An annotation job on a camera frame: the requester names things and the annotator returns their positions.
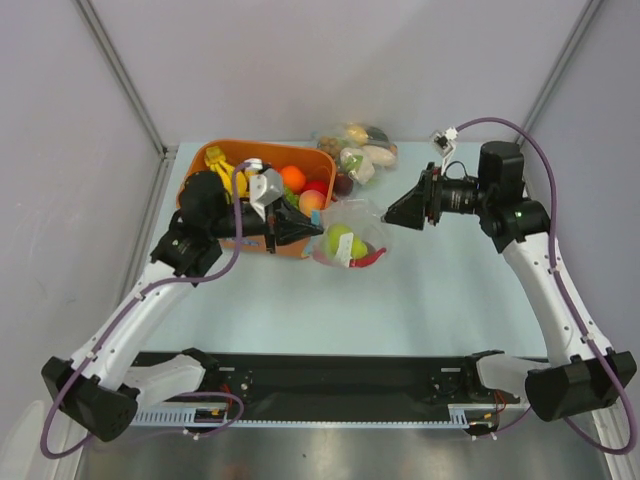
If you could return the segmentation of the clear zip top bag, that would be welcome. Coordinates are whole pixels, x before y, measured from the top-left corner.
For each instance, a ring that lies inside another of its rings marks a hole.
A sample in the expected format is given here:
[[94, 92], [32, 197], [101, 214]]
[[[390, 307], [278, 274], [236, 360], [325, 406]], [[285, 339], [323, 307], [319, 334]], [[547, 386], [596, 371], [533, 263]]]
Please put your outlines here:
[[312, 213], [323, 228], [310, 241], [311, 258], [325, 266], [363, 269], [379, 263], [392, 249], [392, 236], [382, 210], [369, 199], [340, 200]]

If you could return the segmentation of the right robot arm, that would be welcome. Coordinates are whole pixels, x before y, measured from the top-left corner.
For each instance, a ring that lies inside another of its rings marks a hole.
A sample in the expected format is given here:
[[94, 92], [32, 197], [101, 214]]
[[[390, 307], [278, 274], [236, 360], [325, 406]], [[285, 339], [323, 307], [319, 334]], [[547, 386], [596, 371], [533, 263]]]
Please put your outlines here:
[[429, 163], [417, 184], [394, 202], [384, 222], [414, 230], [445, 213], [471, 214], [515, 273], [544, 338], [539, 363], [501, 351], [472, 355], [461, 376], [463, 393], [484, 401], [496, 390], [526, 400], [550, 422], [612, 406], [637, 371], [629, 352], [617, 352], [590, 318], [571, 278], [562, 272], [544, 206], [524, 194], [524, 157], [515, 143], [480, 148], [476, 176], [450, 178]]

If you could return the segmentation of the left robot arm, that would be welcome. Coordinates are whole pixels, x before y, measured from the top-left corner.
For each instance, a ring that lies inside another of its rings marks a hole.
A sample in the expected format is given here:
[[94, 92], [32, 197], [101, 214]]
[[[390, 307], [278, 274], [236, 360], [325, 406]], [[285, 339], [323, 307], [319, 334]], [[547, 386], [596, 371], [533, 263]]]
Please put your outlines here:
[[140, 409], [179, 396], [199, 400], [220, 388], [215, 364], [186, 350], [135, 374], [131, 367], [148, 337], [197, 286], [223, 278], [235, 266], [245, 236], [260, 236], [273, 253], [322, 234], [321, 226], [284, 196], [281, 175], [266, 167], [249, 178], [249, 196], [227, 190], [211, 171], [189, 175], [168, 230], [131, 292], [70, 359], [50, 358], [41, 375], [53, 405], [43, 429], [61, 412], [103, 442], [119, 437]]

